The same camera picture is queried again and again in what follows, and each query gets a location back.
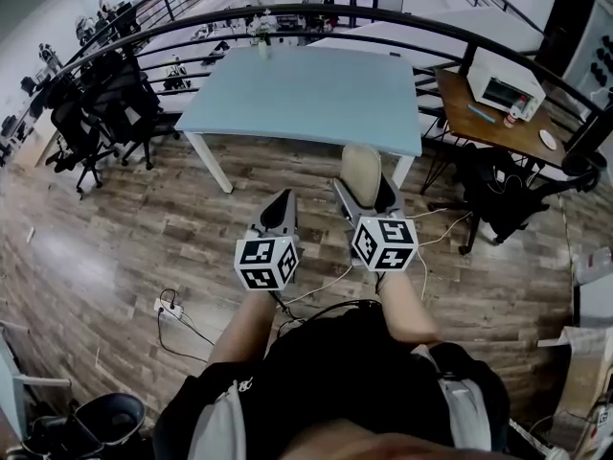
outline blue marker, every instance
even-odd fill
[[[491,116],[488,116],[485,112],[477,109],[471,103],[468,105],[468,109],[470,109],[472,112],[476,112],[477,114],[479,114],[479,116],[481,116],[484,119],[487,119],[490,123],[495,123],[496,122],[496,120],[494,118],[492,118]]]

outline power strip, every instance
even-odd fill
[[[155,305],[153,306],[153,309],[155,310],[156,314],[160,309],[162,309],[162,313],[160,314],[160,316],[163,318],[168,318],[169,320],[180,319],[183,316],[183,307],[174,304],[174,308],[171,309],[170,302],[167,302],[165,300],[164,304],[162,304],[162,300],[160,300],[159,298],[155,299]]]

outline black shirt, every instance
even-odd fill
[[[251,380],[239,394],[248,458],[278,458],[302,430],[334,419],[453,446],[438,372],[414,347],[390,337],[381,309],[309,321],[278,339],[261,363],[214,364],[187,378],[156,425],[156,459],[187,458],[200,412],[234,380]],[[448,363],[459,379],[480,385],[492,446],[502,449],[509,399],[500,379],[460,346],[441,344],[431,355],[442,372]]]

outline white plate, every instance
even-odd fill
[[[541,141],[549,150],[555,150],[557,148],[556,138],[554,138],[552,133],[550,133],[547,129],[541,129],[538,132],[538,136],[540,136]]]

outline curved handrail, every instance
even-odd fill
[[[509,7],[512,11],[514,11],[517,15],[519,15],[522,20],[524,20],[526,22],[526,24],[528,24],[530,27],[532,27],[535,31],[538,31],[541,35],[545,35],[545,33],[536,25],[532,22],[532,20],[530,19],[530,17],[528,17],[528,15],[526,15],[524,12],[522,12],[521,10],[519,10],[514,4],[512,4],[509,0],[502,0],[503,2],[505,2],[505,7]]]
[[[444,24],[442,22],[436,20],[430,20],[424,17],[417,17],[415,15],[410,15],[407,13],[400,13],[395,11],[384,11],[381,9],[372,9],[367,7],[353,7],[353,6],[344,6],[344,5],[321,5],[321,4],[281,4],[281,5],[273,5],[267,7],[244,7],[239,9],[227,9],[223,11],[213,11],[201,15],[194,15],[192,17],[185,17],[182,19],[178,19],[168,24],[164,24],[162,26],[147,29],[145,31],[141,31],[137,34],[130,35],[128,37],[124,37],[115,41],[112,44],[104,46],[100,50],[95,53],[79,59],[66,67],[64,67],[59,73],[61,75],[68,73],[75,68],[89,62],[95,57],[104,55],[109,51],[116,50],[118,48],[122,48],[125,45],[129,45],[131,43],[135,43],[138,41],[142,41],[145,39],[149,39],[151,37],[155,37],[157,35],[162,35],[165,33],[169,33],[172,31],[177,31],[180,29],[185,29],[194,26],[200,26],[207,23],[225,21],[225,20],[233,20],[240,19],[244,17],[253,16],[256,14],[263,14],[266,11],[270,11],[272,15],[283,15],[283,14],[298,14],[298,15],[321,15],[321,14],[336,14],[336,15],[344,15],[348,17],[363,17],[369,18],[377,21],[389,22],[392,24],[399,24],[403,26],[413,27],[416,29],[422,29],[424,31],[429,31],[431,33],[445,35],[447,37],[452,37],[463,41],[467,44],[465,58],[463,59],[463,65],[469,66],[472,61],[472,56],[474,56],[474,52],[477,48],[483,48],[489,50],[496,55],[507,58],[515,63],[518,63],[529,70],[532,70],[537,76],[541,77],[544,80],[549,81],[552,85],[559,87],[561,90],[566,92],[568,95],[585,105],[592,112],[600,113],[602,110],[592,103],[588,98],[583,96],[578,90],[574,89],[568,83],[566,83],[561,77],[554,74],[547,68],[543,67],[539,63],[525,57],[511,48],[503,46],[491,39],[483,37],[482,35],[472,33],[470,31],[466,31],[465,29],[461,29],[455,26],[451,26],[449,24]],[[293,35],[292,32],[285,33],[284,35]],[[340,34],[330,34],[326,35],[327,37],[339,37]]]
[[[152,0],[138,0],[136,1],[132,7],[138,9],[142,7],[144,4],[151,2]],[[125,14],[118,15],[115,19],[109,22],[106,26],[100,29],[97,33],[95,33],[92,38],[85,43],[85,45],[72,57],[68,60],[67,64],[73,63],[75,60],[83,57],[83,54],[89,50],[94,44],[98,42],[98,39],[104,35],[106,35],[109,31],[115,33],[115,25],[118,22],[121,22],[122,19],[125,19]]]

